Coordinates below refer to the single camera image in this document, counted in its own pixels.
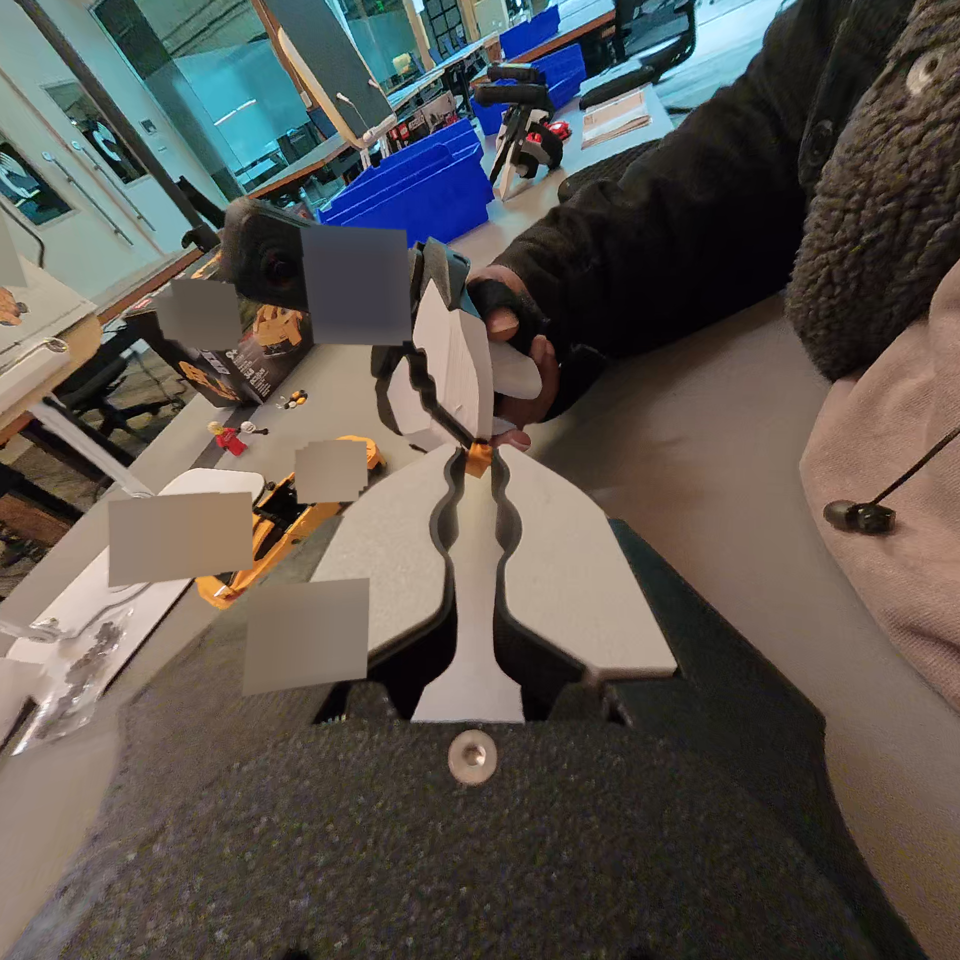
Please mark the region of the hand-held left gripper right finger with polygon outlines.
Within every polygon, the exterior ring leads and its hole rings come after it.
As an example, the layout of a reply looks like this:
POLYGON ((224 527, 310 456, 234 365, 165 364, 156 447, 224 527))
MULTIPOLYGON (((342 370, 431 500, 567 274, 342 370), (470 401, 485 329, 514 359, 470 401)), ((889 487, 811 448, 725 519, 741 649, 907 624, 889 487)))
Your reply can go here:
POLYGON ((491 466, 502 549, 493 653, 520 688, 521 717, 546 719, 564 689, 673 677, 678 661, 604 510, 512 446, 491 466))

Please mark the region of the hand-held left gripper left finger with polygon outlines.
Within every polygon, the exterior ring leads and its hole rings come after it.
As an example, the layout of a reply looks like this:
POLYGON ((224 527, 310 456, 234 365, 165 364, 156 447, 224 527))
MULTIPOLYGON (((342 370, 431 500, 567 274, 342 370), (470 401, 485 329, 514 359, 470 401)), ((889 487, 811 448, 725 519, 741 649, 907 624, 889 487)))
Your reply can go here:
POLYGON ((367 582, 366 678, 406 720, 456 650, 450 547, 460 498, 461 449, 420 456, 346 510, 311 578, 367 582))

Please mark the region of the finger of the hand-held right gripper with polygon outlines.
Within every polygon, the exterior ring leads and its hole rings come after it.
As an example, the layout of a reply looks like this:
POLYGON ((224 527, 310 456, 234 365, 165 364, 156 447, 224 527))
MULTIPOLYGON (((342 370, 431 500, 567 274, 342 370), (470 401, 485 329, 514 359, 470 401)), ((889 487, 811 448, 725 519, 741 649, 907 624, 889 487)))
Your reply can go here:
POLYGON ((445 445, 467 449, 467 375, 441 366, 396 366, 375 379, 381 421, 426 452, 445 445))
POLYGON ((484 322, 449 307, 436 285, 426 286, 416 311, 413 344, 425 360, 438 410, 456 423, 467 443, 493 435, 494 385, 484 322))

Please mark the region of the person's right forearm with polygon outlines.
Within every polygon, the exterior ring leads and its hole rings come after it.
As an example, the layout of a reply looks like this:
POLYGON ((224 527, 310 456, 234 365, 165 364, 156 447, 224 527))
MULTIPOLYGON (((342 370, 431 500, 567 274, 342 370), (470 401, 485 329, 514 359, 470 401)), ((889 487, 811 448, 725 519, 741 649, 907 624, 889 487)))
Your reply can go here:
POLYGON ((617 181, 597 181, 493 263, 565 345, 652 351, 789 280, 821 171, 913 2, 803 1, 744 72, 617 181))

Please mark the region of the lego set box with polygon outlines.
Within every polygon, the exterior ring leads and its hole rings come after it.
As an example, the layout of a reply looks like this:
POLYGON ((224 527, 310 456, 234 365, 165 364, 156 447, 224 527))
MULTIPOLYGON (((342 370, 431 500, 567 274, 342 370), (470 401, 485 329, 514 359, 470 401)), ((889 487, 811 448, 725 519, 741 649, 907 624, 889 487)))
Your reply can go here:
POLYGON ((145 296, 121 319, 178 377, 216 407, 267 402, 314 347, 308 312, 243 295, 238 296, 242 335, 232 349, 200 351, 170 340, 162 332, 156 310, 169 291, 163 287, 145 296))

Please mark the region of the orange lego car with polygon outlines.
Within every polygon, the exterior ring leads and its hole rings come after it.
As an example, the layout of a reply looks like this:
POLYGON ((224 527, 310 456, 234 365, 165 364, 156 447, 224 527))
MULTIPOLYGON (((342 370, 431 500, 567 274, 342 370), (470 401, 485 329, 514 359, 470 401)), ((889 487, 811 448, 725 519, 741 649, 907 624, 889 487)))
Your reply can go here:
POLYGON ((300 504, 294 473, 277 484, 268 483, 252 507, 252 567, 198 577, 198 595, 214 608, 227 610, 285 559, 295 546, 309 539, 324 522, 341 514, 348 506, 347 501, 300 504))

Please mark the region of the small dark lego box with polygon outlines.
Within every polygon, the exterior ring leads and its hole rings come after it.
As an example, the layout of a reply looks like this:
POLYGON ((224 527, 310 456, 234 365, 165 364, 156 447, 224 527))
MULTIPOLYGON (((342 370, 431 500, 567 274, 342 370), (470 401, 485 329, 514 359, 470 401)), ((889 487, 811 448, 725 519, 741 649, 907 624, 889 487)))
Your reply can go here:
POLYGON ((397 153, 438 130, 457 123, 461 118, 458 107, 458 98, 450 91, 444 91, 431 101, 415 106, 388 131, 389 153, 397 153))

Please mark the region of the lego instruction booklet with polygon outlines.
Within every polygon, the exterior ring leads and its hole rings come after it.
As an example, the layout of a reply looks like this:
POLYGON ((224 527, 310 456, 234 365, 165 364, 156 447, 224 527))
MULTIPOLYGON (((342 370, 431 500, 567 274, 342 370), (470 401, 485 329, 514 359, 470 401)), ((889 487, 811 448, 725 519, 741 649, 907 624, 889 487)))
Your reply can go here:
POLYGON ((45 339, 95 316, 95 306, 23 257, 2 215, 1 360, 10 363, 45 339))

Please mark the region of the person's right hand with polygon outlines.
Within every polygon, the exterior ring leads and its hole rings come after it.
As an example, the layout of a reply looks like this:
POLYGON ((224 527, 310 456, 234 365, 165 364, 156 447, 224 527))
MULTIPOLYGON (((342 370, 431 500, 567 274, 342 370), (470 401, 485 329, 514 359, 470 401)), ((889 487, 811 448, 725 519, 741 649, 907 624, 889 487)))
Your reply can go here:
MULTIPOLYGON (((472 289, 478 282, 485 281, 500 282, 508 286, 522 300, 529 303, 533 302, 523 280, 503 265, 491 263, 482 268, 473 268, 467 281, 467 287, 472 289)), ((482 312, 481 316, 490 342, 509 342, 521 329, 518 316, 507 307, 489 309, 482 312)), ((491 437, 490 443, 493 447, 507 445, 521 452, 527 452, 531 446, 531 438, 524 428, 542 422, 556 399, 560 381, 560 366, 554 345, 546 336, 539 334, 531 342, 529 356, 534 361, 540 376, 540 393, 535 399, 510 396, 500 398, 496 407, 496 415, 512 426, 510 429, 491 437)))

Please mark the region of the blue plastic bin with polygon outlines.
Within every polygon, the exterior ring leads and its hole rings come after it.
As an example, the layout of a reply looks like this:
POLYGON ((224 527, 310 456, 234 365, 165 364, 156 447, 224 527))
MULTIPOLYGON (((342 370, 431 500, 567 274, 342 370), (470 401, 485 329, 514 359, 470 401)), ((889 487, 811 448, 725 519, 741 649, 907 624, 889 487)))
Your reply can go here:
POLYGON ((549 4, 536 15, 499 34, 502 58, 510 61, 541 46, 556 37, 559 28, 559 6, 549 4))
POLYGON ((481 159, 453 159, 444 147, 383 174, 366 174, 333 198, 318 222, 327 226, 396 230, 413 246, 448 243, 489 220, 493 188, 481 159))
MULTIPOLYGON (((577 43, 540 57, 532 63, 532 66, 544 75, 555 109, 563 107, 578 96, 582 81, 587 77, 584 56, 577 43)), ((483 105, 477 102, 475 96, 470 98, 470 103, 483 136, 496 135, 509 105, 507 103, 483 105)))
POLYGON ((484 154, 484 144, 477 135, 471 120, 462 118, 448 126, 441 126, 426 137, 382 158, 376 167, 370 166, 362 171, 360 170, 360 164, 355 163, 342 174, 339 174, 339 178, 345 185, 350 186, 366 175, 383 174, 394 168, 399 168, 403 162, 420 161, 429 151, 438 147, 446 149, 453 160, 462 157, 481 160, 484 154))

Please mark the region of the black wrist rest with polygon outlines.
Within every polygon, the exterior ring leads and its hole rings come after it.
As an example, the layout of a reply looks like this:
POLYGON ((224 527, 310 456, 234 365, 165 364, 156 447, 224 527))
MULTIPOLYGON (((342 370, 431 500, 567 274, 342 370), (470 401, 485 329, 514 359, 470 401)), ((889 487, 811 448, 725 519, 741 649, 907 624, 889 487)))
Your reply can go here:
POLYGON ((630 94, 634 90, 642 89, 653 84, 660 77, 660 73, 650 64, 643 64, 638 68, 611 78, 595 85, 590 90, 581 91, 579 95, 579 110, 585 112, 591 108, 617 100, 630 94))
POLYGON ((581 170, 567 176, 558 186, 557 198, 560 204, 568 202, 581 189, 603 182, 617 182, 631 164, 656 150, 662 138, 643 142, 626 150, 621 150, 602 160, 596 161, 581 170))

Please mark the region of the tan paper booklet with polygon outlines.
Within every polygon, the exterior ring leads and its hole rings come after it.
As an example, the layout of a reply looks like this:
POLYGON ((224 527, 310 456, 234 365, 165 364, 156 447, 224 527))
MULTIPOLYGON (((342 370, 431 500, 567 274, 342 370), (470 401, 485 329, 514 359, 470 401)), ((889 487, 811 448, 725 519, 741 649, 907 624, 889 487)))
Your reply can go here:
POLYGON ((619 138, 652 122, 646 103, 648 86, 589 107, 582 116, 582 150, 619 138))

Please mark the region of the black earphone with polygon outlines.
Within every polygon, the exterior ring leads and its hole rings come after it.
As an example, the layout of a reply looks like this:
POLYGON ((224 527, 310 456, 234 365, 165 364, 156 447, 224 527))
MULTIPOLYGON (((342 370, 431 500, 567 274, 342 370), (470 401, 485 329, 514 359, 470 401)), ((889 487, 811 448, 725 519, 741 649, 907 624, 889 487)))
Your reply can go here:
POLYGON ((959 437, 956 426, 940 438, 927 450, 917 462, 911 464, 876 496, 864 502, 837 499, 826 503, 822 508, 823 520, 833 529, 871 537, 883 537, 892 534, 897 525, 897 514, 885 501, 894 492, 906 485, 916 474, 923 470, 935 457, 944 451, 959 437))

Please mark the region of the person's beige hoodie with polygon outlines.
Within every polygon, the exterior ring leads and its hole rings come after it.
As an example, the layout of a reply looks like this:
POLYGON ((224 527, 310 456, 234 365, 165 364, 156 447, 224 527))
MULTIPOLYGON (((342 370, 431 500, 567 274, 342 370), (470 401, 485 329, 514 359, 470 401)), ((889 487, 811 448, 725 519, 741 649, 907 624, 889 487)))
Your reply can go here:
POLYGON ((885 500, 890 533, 842 531, 824 510, 865 503, 958 432, 959 266, 864 372, 828 392, 799 462, 822 540, 872 619, 920 676, 959 706, 958 437, 885 500))

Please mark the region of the black office chair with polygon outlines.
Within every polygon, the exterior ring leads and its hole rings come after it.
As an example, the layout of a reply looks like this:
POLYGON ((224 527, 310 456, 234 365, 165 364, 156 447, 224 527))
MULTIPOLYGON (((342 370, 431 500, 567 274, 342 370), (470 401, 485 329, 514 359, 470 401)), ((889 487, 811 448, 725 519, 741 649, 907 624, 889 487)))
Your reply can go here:
POLYGON ((696 42, 695 1, 614 2, 614 63, 639 57, 641 76, 652 84, 688 60, 696 42))

